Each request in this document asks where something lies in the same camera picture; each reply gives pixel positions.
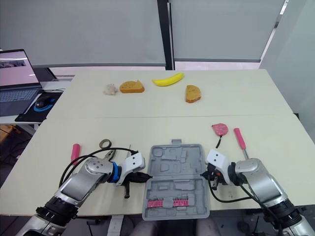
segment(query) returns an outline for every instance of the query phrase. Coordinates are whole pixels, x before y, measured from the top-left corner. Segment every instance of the pink screwdriver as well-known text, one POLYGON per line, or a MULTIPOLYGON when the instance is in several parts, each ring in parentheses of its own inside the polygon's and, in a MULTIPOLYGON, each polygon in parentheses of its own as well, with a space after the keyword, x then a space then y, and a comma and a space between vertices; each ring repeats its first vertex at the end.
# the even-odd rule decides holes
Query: pink screwdriver
POLYGON ((245 145, 244 139, 243 139, 243 137, 242 137, 242 135, 241 135, 240 129, 239 129, 239 128, 235 128, 235 129, 234 129, 234 133, 235 133, 235 135, 236 135, 236 138, 237 138, 237 140, 238 140, 238 143, 239 143, 240 146, 241 146, 241 149, 242 149, 243 152, 244 152, 245 159, 249 159, 248 154, 247 154, 247 151, 246 151, 246 145, 245 145))

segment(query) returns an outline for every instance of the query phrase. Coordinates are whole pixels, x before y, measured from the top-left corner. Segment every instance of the toast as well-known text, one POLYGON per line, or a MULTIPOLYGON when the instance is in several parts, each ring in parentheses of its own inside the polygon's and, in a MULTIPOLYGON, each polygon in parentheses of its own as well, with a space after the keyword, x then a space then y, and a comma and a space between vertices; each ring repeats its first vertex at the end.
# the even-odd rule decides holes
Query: toast
POLYGON ((120 85, 119 90, 122 93, 136 93, 143 92, 144 87, 140 81, 127 81, 120 85))
POLYGON ((187 85, 186 87, 186 102, 193 103, 201 98, 200 89, 194 85, 187 85))

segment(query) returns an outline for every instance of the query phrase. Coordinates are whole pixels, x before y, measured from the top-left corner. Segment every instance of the gray plastic case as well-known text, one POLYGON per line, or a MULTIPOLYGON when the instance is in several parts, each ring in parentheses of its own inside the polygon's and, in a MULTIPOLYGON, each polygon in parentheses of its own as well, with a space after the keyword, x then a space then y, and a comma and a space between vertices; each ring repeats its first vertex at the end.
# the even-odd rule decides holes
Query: gray plastic case
POLYGON ((153 146, 150 152, 142 218, 144 220, 177 220, 207 218, 208 183, 201 177, 205 171, 204 153, 199 144, 153 146), (173 206, 174 200, 188 199, 189 206, 173 206), (162 207, 147 207, 148 201, 163 200, 162 207))

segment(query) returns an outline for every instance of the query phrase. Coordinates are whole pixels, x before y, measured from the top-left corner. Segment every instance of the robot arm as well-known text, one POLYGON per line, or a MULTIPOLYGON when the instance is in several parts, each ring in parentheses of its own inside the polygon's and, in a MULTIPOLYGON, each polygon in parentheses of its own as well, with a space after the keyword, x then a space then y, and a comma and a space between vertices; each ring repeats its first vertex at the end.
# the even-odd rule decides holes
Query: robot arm
POLYGON ((216 189, 219 182, 234 186, 248 184, 261 204, 265 221, 270 222, 276 230, 280 228, 283 235, 288 236, 315 236, 305 217, 291 203, 285 191, 259 159, 251 158, 233 163, 223 154, 211 150, 207 163, 212 169, 209 173, 211 180, 215 182, 212 189, 216 189))
POLYGON ((44 207, 36 209, 36 214, 17 236, 60 236, 68 222, 77 217, 78 208, 100 183, 124 185, 125 198, 128 198, 129 181, 145 182, 150 178, 147 174, 137 173, 144 168, 145 161, 139 152, 128 157, 121 166, 98 157, 87 159, 79 172, 66 180, 44 207))

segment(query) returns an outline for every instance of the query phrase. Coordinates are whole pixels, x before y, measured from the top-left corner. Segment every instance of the wall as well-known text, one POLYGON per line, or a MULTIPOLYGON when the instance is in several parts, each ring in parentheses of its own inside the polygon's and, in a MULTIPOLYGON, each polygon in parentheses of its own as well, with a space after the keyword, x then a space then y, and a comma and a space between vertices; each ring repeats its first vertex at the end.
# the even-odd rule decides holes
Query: wall
POLYGON ((260 68, 315 142, 315 0, 290 0, 260 68))

